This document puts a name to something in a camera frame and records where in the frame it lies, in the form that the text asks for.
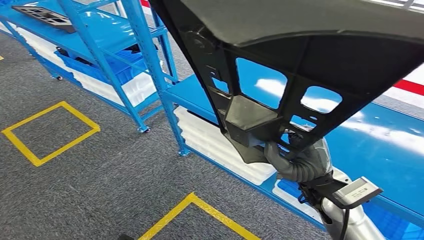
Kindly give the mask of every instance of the shelf upright post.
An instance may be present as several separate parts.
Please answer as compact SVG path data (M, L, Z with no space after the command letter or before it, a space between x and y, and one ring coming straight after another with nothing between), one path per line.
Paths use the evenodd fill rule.
M97 46L96 42L90 35L87 28L90 28L90 26L86 26L83 23L83 20L80 18L80 15L78 14L77 10L74 8L73 3L71 0L58 0L59 5L62 7L65 15L69 18L71 21L73 27L78 32L79 36L81 37L82 41L87 46L88 50L96 60L98 66L103 71L104 75L109 79L111 82L111 85L115 89L116 93L118 94L119 98L125 105L126 109L128 110L128 113L130 116L135 120L135 122L138 124L139 132L148 132L150 131L150 128L146 126L143 123L142 118L140 117L137 110L133 107L130 100L128 99L127 95L125 94L120 81L112 71L111 66L106 60L105 54L103 51Z
M137 40L138 46L144 56L145 63L149 69L151 78L156 87L157 93L162 101L163 109L166 116L169 119L169 123L173 134L178 143L179 154L181 156L187 155L190 151L184 143L184 139L181 136L181 130L177 126L177 118L174 115L174 105L171 101L167 100L163 94L168 88L168 84L165 81L165 75L162 72L160 60L156 53L155 45L152 41L149 27L143 13L139 0L121 0L125 9L129 24L134 31L135 39Z
M162 20L159 18L156 11L153 8L150 8L150 9L151 9L151 16L153 17L153 21L154 21L154 26L156 28L165 26ZM158 36L157 40L159 41L159 44L162 48L163 56L166 59L166 65L168 67L169 75L173 77L171 81L173 84L176 84L178 83L177 68L175 67L174 58L172 57L170 40L168 38L168 31Z

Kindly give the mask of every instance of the cable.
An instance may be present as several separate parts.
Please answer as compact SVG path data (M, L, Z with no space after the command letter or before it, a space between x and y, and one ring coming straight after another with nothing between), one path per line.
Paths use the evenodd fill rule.
M343 226L341 227L341 232L340 232L340 240L345 240L346 230L348 229L348 225L349 225L349 213L350 213L350 209L346 209L344 211Z

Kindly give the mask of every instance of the black plastic panel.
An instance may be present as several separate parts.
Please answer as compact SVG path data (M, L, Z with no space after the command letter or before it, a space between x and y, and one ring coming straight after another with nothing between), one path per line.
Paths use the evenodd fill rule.
M57 29L63 29L72 34L75 29L71 21L64 15L40 6L11 6L14 10L23 13L33 19L37 19Z

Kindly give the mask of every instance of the gray carpet floor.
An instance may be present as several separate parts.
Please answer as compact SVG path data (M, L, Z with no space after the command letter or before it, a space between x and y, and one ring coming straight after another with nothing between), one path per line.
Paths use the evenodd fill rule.
M65 80L51 79L18 42L3 34L0 56L0 130L61 101L101 128L40 167L0 134L0 239L116 240L122 233L137 239L191 192L261 239L329 239L206 160L178 156L163 112L146 122L150 133L138 133L120 111ZM175 58L180 76L190 74L182 56ZM87 130L58 108L13 133L42 158ZM240 238L195 205L154 237Z

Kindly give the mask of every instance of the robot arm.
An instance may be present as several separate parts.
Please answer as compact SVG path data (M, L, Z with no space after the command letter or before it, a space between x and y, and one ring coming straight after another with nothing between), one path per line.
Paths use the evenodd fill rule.
M289 141L295 140L295 135L289 135ZM308 202L319 212L327 232L333 239L385 239L364 213L362 206L356 206L380 193L381 189L364 177L352 182L344 172L333 168L324 138L292 160L281 155L275 142L266 144L264 154L269 163L277 169L280 177L299 183L302 190L299 201Z

